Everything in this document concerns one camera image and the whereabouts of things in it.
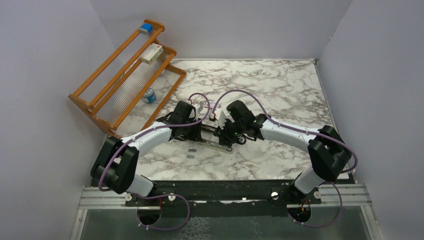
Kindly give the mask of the black stapler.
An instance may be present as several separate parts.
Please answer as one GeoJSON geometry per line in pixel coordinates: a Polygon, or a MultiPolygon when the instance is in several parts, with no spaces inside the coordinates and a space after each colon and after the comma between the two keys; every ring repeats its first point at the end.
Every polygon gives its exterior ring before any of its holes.
{"type": "Polygon", "coordinates": [[[232,146],[233,144],[244,145],[247,142],[247,139],[244,135],[237,135],[230,137],[224,134],[223,131],[218,130],[216,127],[201,124],[201,130],[212,133],[215,137],[218,137],[218,143],[222,146],[232,146]]]}

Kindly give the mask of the red white staple box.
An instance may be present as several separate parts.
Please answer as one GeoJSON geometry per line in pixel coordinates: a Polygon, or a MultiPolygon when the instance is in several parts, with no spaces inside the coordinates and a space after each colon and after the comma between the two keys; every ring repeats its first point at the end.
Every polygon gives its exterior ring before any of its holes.
{"type": "Polygon", "coordinates": [[[213,109],[214,108],[214,104],[211,102],[211,103],[207,103],[206,104],[206,107],[208,108],[208,109],[213,109]]]}

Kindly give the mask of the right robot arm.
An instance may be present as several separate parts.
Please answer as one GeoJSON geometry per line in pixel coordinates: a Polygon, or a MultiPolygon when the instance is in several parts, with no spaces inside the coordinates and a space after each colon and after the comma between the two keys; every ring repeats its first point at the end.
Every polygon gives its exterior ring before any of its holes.
{"type": "Polygon", "coordinates": [[[289,186],[289,199],[296,204],[306,200],[309,193],[319,185],[334,182],[352,157],[332,126],[324,125],[309,130],[283,124],[264,113],[254,115],[240,100],[229,104],[226,110],[232,119],[227,119],[220,109],[211,111],[218,121],[214,134],[221,145],[232,145],[241,138],[249,137],[253,141],[277,141],[309,154],[311,167],[297,176],[289,186]]]}

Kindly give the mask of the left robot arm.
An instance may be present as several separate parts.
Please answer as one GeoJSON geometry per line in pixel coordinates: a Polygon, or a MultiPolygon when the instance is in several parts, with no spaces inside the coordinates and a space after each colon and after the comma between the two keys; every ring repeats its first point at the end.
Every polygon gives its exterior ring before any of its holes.
{"type": "Polygon", "coordinates": [[[92,179],[104,191],[137,194],[144,205],[152,205],[157,200],[157,191],[153,181],[136,174],[139,157],[176,137],[186,137],[200,125],[198,120],[197,108],[179,101],[172,112],[148,128],[124,138],[108,137],[90,171],[92,179]]]}

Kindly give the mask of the blue white jar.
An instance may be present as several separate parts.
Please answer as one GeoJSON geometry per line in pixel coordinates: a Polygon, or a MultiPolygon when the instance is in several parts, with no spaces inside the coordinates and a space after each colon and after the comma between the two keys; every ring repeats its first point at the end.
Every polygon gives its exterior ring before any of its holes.
{"type": "Polygon", "coordinates": [[[154,103],[155,102],[155,100],[156,100],[156,94],[155,94],[155,91],[154,91],[154,89],[152,87],[149,87],[147,89],[147,91],[142,96],[142,100],[145,103],[148,103],[148,104],[151,104],[151,103],[154,103]]]}

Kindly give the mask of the orange wooden shelf rack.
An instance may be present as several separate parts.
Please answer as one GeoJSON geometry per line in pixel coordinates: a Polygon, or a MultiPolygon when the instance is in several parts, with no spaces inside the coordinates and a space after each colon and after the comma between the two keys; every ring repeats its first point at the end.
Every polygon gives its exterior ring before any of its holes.
{"type": "Polygon", "coordinates": [[[69,99],[106,135],[118,137],[121,123],[141,102],[152,87],[159,103],[141,126],[147,128],[156,119],[187,73],[172,64],[175,49],[163,45],[162,54],[152,64],[140,60],[140,55],[158,37],[165,26],[145,19],[153,31],[149,35],[135,30],[73,93],[69,99]]]}

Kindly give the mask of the white red box on shelf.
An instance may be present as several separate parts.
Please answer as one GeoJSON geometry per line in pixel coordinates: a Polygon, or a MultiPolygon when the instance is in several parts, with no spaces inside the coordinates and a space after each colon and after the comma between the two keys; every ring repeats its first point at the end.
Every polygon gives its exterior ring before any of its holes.
{"type": "Polygon", "coordinates": [[[157,43],[149,45],[139,56],[139,59],[146,64],[151,65],[162,54],[163,46],[157,43]]]}

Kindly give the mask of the blue grey eraser block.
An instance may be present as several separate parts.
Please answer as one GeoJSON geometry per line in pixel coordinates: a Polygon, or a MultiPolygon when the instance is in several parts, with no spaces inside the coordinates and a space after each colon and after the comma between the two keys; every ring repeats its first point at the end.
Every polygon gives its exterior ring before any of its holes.
{"type": "Polygon", "coordinates": [[[150,35],[152,31],[153,31],[153,25],[150,23],[144,23],[138,28],[139,34],[142,34],[145,36],[150,35]]]}

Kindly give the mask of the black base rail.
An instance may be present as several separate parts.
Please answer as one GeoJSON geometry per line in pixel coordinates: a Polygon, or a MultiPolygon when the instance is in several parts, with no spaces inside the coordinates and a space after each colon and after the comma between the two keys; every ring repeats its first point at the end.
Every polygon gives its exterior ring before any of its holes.
{"type": "Polygon", "coordinates": [[[150,199],[130,193],[85,187],[78,204],[81,210],[134,210],[154,222],[160,218],[185,217],[309,217],[314,207],[371,206],[364,184],[345,180],[324,184],[306,196],[289,195],[288,180],[158,181],[150,199]]]}

